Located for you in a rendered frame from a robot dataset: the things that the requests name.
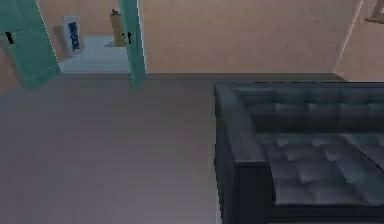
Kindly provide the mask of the teal room door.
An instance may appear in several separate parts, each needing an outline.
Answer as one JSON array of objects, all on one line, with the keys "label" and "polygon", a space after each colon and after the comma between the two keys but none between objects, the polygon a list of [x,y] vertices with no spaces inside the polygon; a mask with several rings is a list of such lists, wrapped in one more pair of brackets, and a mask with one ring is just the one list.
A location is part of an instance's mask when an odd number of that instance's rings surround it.
[{"label": "teal room door", "polygon": [[132,43],[126,44],[131,85],[136,89],[144,81],[146,72],[139,0],[119,0],[124,33],[132,34]]},{"label": "teal room door", "polygon": [[61,75],[37,0],[0,0],[0,34],[26,88],[37,89]]}]

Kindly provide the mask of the tan wooden cabinet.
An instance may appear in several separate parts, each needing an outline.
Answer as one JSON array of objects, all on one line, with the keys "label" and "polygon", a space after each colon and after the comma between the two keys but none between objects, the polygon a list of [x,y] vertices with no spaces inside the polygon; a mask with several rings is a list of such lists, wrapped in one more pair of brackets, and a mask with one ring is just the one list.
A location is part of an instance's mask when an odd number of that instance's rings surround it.
[{"label": "tan wooden cabinet", "polygon": [[110,14],[111,25],[113,29],[114,41],[116,47],[125,46],[124,29],[122,25],[121,13],[113,9]]}]

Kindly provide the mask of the black tufted leather sofa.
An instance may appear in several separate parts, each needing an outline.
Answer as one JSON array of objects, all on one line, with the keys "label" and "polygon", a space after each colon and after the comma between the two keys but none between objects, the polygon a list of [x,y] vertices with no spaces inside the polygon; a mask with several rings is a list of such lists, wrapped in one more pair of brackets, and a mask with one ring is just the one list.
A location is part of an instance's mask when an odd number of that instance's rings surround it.
[{"label": "black tufted leather sofa", "polygon": [[384,83],[217,83],[222,224],[384,224]]}]

